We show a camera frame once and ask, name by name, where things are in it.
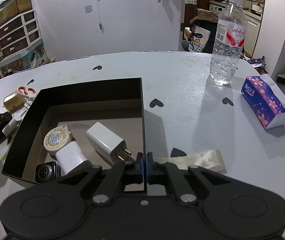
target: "open box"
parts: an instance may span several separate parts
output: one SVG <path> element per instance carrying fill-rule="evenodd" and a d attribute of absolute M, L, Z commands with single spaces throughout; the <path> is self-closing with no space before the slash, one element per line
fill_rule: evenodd
<path fill-rule="evenodd" d="M 44 149 L 46 134 L 67 124 L 92 164 L 109 169 L 85 132 L 96 122 L 126 141 L 135 159 L 145 152 L 144 105 L 141 78 L 102 80 L 41 90 L 23 118 L 9 148 L 2 174 L 26 186 L 35 182 L 38 164 L 54 159 Z"/>

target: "aquarium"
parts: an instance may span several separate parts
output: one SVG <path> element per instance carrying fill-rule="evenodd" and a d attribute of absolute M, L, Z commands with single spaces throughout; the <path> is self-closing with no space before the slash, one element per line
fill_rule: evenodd
<path fill-rule="evenodd" d="M 0 4 L 0 27 L 17 15 L 32 9 L 31 0 L 6 0 Z"/>

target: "sink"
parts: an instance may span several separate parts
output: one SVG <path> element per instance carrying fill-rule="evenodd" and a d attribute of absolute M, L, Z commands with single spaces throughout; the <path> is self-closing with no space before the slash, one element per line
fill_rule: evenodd
<path fill-rule="evenodd" d="M 256 11 L 256 12 L 259 12 L 259 13 L 263 13 L 263 7 L 260 7 L 260 6 L 258 6 L 258 5 L 255 5 L 255 4 L 253 4 L 252 6 L 251 6 L 251 9 L 252 10 L 254 10 L 254 11 Z"/>

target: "colorful painting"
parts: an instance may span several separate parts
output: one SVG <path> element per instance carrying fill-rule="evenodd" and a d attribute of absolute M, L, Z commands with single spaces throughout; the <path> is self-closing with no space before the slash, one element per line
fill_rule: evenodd
<path fill-rule="evenodd" d="M 30 69 L 33 66 L 38 67 L 46 60 L 47 54 L 44 50 L 44 43 L 42 42 L 22 58 L 0 67 L 0 70 L 2 74 L 6 76 L 6 73 L 9 69 L 11 69 L 13 73 L 17 73 L 26 69 Z"/>

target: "water bottle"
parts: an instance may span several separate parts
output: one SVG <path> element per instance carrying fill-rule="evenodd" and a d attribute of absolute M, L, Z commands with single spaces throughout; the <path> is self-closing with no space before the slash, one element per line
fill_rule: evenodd
<path fill-rule="evenodd" d="M 219 84 L 230 83 L 241 56 L 248 26 L 242 4 L 243 0 L 229 0 L 219 15 L 210 62 L 210 76 Z"/>

